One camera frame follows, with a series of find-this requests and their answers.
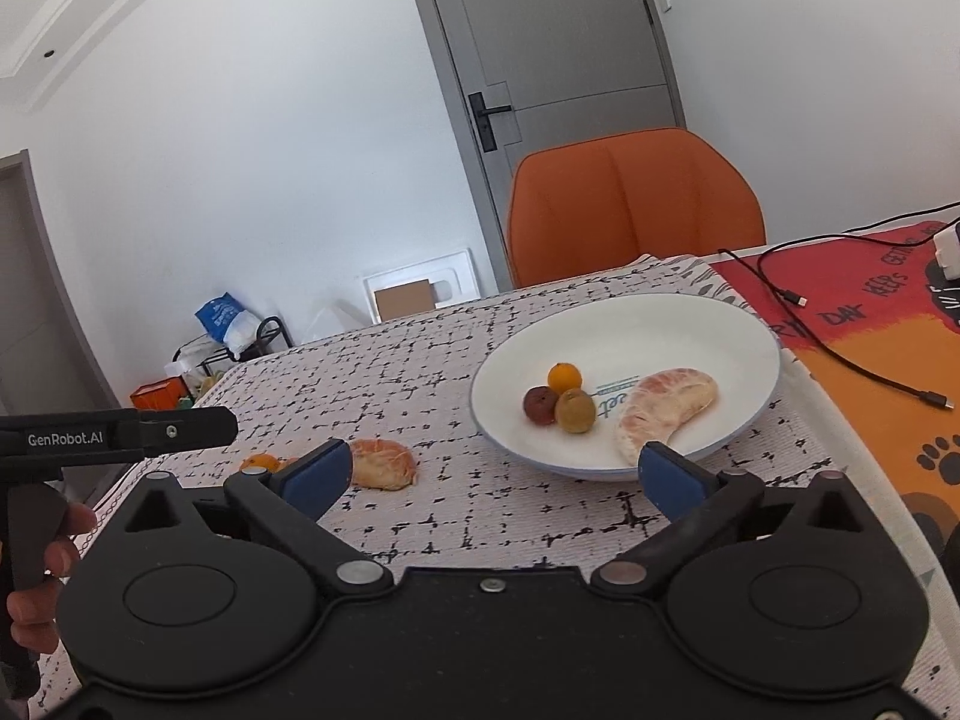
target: orange tablecloth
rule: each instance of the orange tablecloth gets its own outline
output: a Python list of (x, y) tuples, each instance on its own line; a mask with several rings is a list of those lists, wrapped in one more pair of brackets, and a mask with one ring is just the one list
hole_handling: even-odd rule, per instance
[[(913, 242), (942, 226), (921, 223), (877, 237)], [(960, 412), (932, 408), (847, 370), (814, 346), (747, 269), (731, 261), (713, 267), (827, 390), (934, 551), (942, 552), (951, 536), (960, 539)], [(796, 312), (833, 349), (883, 376), (940, 392), (960, 407), (960, 283), (944, 280), (933, 244), (829, 241), (772, 254), (764, 268), (776, 285), (808, 299)]]

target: black cable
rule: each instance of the black cable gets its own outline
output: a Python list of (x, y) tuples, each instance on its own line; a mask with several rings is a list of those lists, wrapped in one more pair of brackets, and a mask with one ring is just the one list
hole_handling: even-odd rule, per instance
[[(940, 208), (932, 208), (925, 211), (913, 212), (910, 214), (901, 214), (901, 215), (898, 215), (897, 217), (887, 218), (886, 220), (878, 221), (876, 224), (871, 224), (867, 227), (861, 227), (857, 229), (870, 229), (871, 227), (877, 227), (882, 224), (891, 223), (892, 221), (898, 221), (898, 220), (901, 220), (902, 218), (909, 218), (911, 215), (932, 214), (932, 213), (936, 213), (937, 211), (945, 211), (949, 208), (955, 208), (957, 206), (960, 206), (960, 202), (944, 205), (944, 206), (941, 206)], [(944, 227), (944, 229), (947, 229), (948, 227), (951, 227), (952, 225), (957, 223), (960, 223), (960, 217), (951, 221), (946, 227)], [(798, 293), (792, 292), (792, 290), (784, 290), (783, 288), (777, 286), (774, 283), (774, 281), (770, 278), (770, 276), (766, 274), (766, 271), (763, 269), (763, 260), (768, 258), (771, 254), (774, 254), (777, 251), (787, 250), (790, 247), (796, 247), (797, 245), (811, 244), (812, 242), (815, 242), (815, 241), (827, 241), (827, 240), (833, 240), (838, 238), (839, 239), (846, 238), (854, 241), (870, 242), (871, 244), (888, 245), (888, 247), (916, 248), (916, 247), (921, 247), (922, 245), (928, 244), (930, 241), (933, 240), (933, 237), (937, 234), (937, 233), (932, 233), (931, 235), (928, 235), (928, 237), (923, 238), (923, 240), (921, 241), (915, 241), (915, 242), (912, 242), (912, 244), (904, 244), (903, 242), (885, 241), (879, 238), (873, 238), (871, 236), (866, 236), (866, 235), (853, 235), (851, 234), (851, 232), (834, 233), (832, 235), (813, 235), (808, 238), (798, 238), (795, 241), (787, 241), (787, 242), (784, 242), (783, 244), (777, 244), (774, 247), (768, 248), (768, 250), (765, 250), (764, 252), (762, 252), (762, 254), (759, 257), (757, 257), (756, 266), (752, 266), (750, 263), (748, 263), (746, 260), (738, 256), (728, 248), (722, 248), (721, 250), (718, 250), (718, 253), (726, 254), (728, 257), (733, 258), (733, 261), (743, 266), (743, 268), (746, 268), (748, 271), (750, 271), (751, 274), (753, 274), (757, 278), (758, 281), (760, 281), (761, 284), (765, 285), (765, 287), (768, 290), (770, 290), (771, 295), (774, 296), (774, 299), (776, 300), (776, 302), (779, 303), (779, 306), (781, 306), (781, 309), (783, 309), (784, 312), (786, 312), (786, 314), (790, 317), (790, 319), (793, 320), (793, 322), (795, 323), (795, 326), (799, 327), (800, 330), (802, 330), (803, 333), (805, 333), (805, 335), (810, 339), (810, 341), (813, 341), (813, 343), (815, 343), (816, 346), (824, 352), (824, 354), (827, 354), (827, 356), (832, 357), (832, 359), (834, 360), (837, 360), (837, 362), (840, 362), (840, 364), (846, 367), (848, 370), (852, 370), (854, 373), (857, 373), (867, 379), (870, 379), (871, 381), (876, 382), (877, 384), (881, 384), (883, 386), (889, 386), (890, 388), (897, 389), (898, 391), (904, 392), (905, 394), (908, 394), (912, 397), (922, 400), (923, 403), (926, 403), (930, 406), (935, 406), (938, 409), (945, 409), (945, 410), (952, 409), (953, 404), (952, 402), (950, 402), (947, 396), (939, 394), (939, 392), (925, 391), (924, 389), (916, 389), (913, 386), (906, 385), (894, 379), (888, 379), (886, 376), (881, 376), (879, 373), (875, 373), (874, 371), (869, 370), (868, 368), (865, 368), (862, 365), (858, 365), (857, 362), (853, 362), (853, 360), (850, 360), (849, 358), (844, 357), (842, 354), (840, 354), (840, 352), (832, 349), (825, 341), (823, 341), (822, 338), (820, 338), (816, 333), (814, 333), (813, 330), (809, 328), (808, 324), (806, 324), (806, 322), (804, 322), (803, 319), (801, 319), (798, 316), (798, 314), (793, 310), (792, 306), (800, 306), (800, 307), (805, 306), (806, 298), (804, 298), (803, 295), (798, 295)]]
[(949, 211), (957, 207), (960, 207), (960, 202), (949, 202), (947, 205), (938, 205), (936, 208), (925, 208), (920, 211), (911, 211), (909, 214), (900, 214), (895, 217), (885, 218), (884, 220), (875, 221), (873, 224), (867, 224), (864, 227), (852, 227), (851, 229), (844, 230), (844, 232), (863, 232), (864, 230), (872, 230), (874, 227), (880, 227), (882, 224), (894, 223), (894, 221), (904, 220), (905, 218), (925, 217), (927, 214), (937, 214), (939, 211)]
[(779, 295), (780, 298), (783, 298), (788, 303), (793, 303), (795, 306), (800, 306), (800, 308), (803, 308), (803, 306), (806, 305), (806, 298), (804, 298), (803, 295), (797, 295), (797, 293), (791, 292), (791, 290), (781, 290), (781, 288), (779, 288), (769, 278), (754, 268), (754, 266), (740, 257), (736, 252), (731, 251), (728, 248), (719, 248), (717, 250), (717, 254), (726, 254), (731, 259), (738, 261), (738, 263), (750, 271), (751, 274), (757, 276), (757, 278), (766, 285), (770, 292), (774, 293), (775, 295)]

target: red box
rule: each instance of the red box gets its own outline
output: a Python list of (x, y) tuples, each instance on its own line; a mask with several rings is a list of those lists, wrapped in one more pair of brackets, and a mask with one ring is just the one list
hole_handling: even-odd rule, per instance
[(164, 379), (162, 382), (145, 384), (137, 389), (130, 399), (138, 409), (162, 412), (162, 410), (175, 409), (179, 399), (186, 395), (189, 395), (189, 392), (184, 380), (176, 376), (173, 379)]

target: light switch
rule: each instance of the light switch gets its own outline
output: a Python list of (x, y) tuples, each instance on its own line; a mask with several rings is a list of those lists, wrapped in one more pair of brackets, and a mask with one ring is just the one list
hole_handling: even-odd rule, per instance
[(673, 7), (673, 2), (670, 0), (655, 0), (655, 1), (656, 1), (656, 7), (659, 7), (659, 10), (661, 11), (661, 13), (666, 13), (668, 10), (670, 10)]

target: plastic bag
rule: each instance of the plastic bag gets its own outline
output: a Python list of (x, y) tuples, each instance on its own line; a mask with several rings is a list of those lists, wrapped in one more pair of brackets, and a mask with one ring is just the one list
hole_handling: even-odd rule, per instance
[(235, 357), (256, 341), (260, 320), (230, 293), (213, 298), (196, 314), (210, 338), (219, 341)]
[[(203, 393), (203, 383), (208, 375), (203, 370), (203, 362), (212, 357), (224, 348), (222, 343), (217, 343), (210, 336), (200, 336), (193, 341), (184, 343), (177, 351), (174, 362), (167, 362), (163, 367), (168, 378), (179, 376), (184, 380), (186, 389), (189, 389), (194, 400)], [(228, 358), (218, 360), (210, 365), (214, 365), (220, 373), (224, 373), (235, 365)]]

